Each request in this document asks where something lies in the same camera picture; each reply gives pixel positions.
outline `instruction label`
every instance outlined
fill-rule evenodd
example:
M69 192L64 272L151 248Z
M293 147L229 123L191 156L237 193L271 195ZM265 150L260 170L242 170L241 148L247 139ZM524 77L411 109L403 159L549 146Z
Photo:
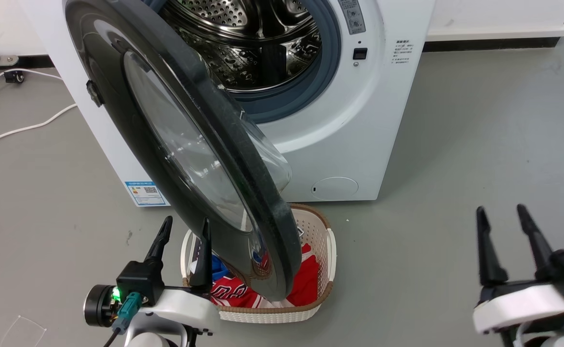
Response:
M415 46L410 40L396 40L396 48L391 58L392 64L408 64L410 62L410 55Z
M165 206L160 190L154 182L125 182L138 206Z
M359 7L359 0L337 0L344 19L346 19L346 26L349 28L349 34L359 34L365 32L365 23L363 22L363 14L361 7Z

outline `green led light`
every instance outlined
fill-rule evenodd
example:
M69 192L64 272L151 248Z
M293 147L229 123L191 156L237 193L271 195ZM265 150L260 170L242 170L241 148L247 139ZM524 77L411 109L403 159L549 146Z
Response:
M119 288L113 288L112 296L115 301L119 301L121 303L121 293L119 292Z

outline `stainless steel drum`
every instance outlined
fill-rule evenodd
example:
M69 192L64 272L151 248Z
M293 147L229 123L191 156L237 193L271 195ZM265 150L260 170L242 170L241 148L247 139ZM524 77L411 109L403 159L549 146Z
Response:
M299 76L321 47L297 0L168 0L161 17L232 92L262 92Z

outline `cable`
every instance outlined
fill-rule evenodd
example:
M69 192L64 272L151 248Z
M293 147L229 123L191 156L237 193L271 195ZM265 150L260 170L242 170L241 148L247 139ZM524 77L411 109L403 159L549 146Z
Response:
M138 310L143 305L143 296L139 292L132 292L130 293L123 304L121 304L121 308L117 311L117 319L113 321L113 325L111 325L111 329L119 329L120 334L125 334L128 327L130 327L130 322L132 318L136 316Z
M108 339L108 341L106 341L106 343L104 344L104 347L109 347L111 343L113 343L113 341L115 341L115 338L119 335L119 328L113 330L113 334L110 336L110 338Z
M27 71L27 72L31 72L31 73L35 73L37 75L42 75L42 76L46 76L46 77L53 77L53 79L58 79L60 81L63 81L63 79L61 79L61 77L59 76L55 76L55 75L51 75L50 73L44 73L44 72L38 72L38 71L34 71L34 70L28 70L26 68L11 68L9 70L6 70L4 72L12 72L12 71Z
M61 116L62 114L64 114L67 110L71 109L71 108L75 108L77 107L76 104L72 104L64 109L62 109L61 111L59 111L57 114L55 114L55 116L52 116L49 120L45 121L44 123L40 123L40 124L36 124L36 125L30 125L29 127L25 127L25 128L20 128L17 130L13 130L11 132L6 132L0 135L0 138L4 138L6 136L12 135L12 134L16 134L19 132L24 132L26 130L30 130L30 129L35 129L35 128L39 128L39 127L44 127L44 125L47 125L48 123L52 122L53 120L57 119L57 117Z
M53 79L58 79L60 81L63 81L61 79L61 77L55 76L55 75L51 75L49 73L44 73L44 72L38 72L38 71L34 71L34 70L28 70L26 68L11 68L9 70L6 70L4 72L11 72L11 71L27 71L27 72L31 72L31 73L36 73L37 75L42 75L42 76L47 76L47 77L53 77ZM29 127L25 127L25 128L20 128L17 130L12 130L11 132L6 132L0 135L0 138L4 138L6 136L12 135L12 134L16 134L19 132L24 132L26 130L30 130L30 129L35 129L35 128L39 128L39 127L44 127L44 125L47 125L48 123L51 123L53 120L57 119L57 117L61 116L62 114L64 114L66 111L70 110L71 108L75 108L77 105L73 104L70 105L64 109L62 109L61 111L59 111L57 114L55 114L55 116L52 116L49 120L45 121L44 123L40 123L37 125L31 125Z

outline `power cord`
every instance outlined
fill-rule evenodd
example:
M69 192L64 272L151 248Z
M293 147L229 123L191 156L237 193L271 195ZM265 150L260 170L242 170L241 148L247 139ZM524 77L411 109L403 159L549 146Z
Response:
M55 75L51 75L50 73L44 73L44 72L38 72L38 71L34 71L34 70L28 70L26 68L11 68L9 70L6 70L4 72L12 72L12 71L27 71L30 73L35 73L37 75L42 75L42 76L46 76L46 77L52 77L53 79L58 79L60 81L63 81L63 79L61 79L61 77L59 76L55 76ZM77 107L76 104L70 105L64 109L62 109L61 111L59 111L57 114L55 114L55 116L52 116L49 120L45 121L44 123L40 123L37 125L31 125L29 127L25 127L25 128L20 128L20 129L16 129L16 130L12 130L10 132L6 132L0 135L0 138L4 138L6 136L12 135L12 134L16 134L19 132L24 132L26 130L31 130L31 129L35 129L35 128L39 128L39 127L44 127L44 125L47 125L48 123L51 123L53 120L57 119L57 117L61 116L62 114L64 114L66 111L70 110L71 108L75 108Z
M113 343L113 341L115 341L115 338L119 335L119 331L121 329L117 328L115 330L113 330L113 334L110 336L110 338L108 338L108 341L106 341L106 343L104 344L104 347L109 347L111 343Z

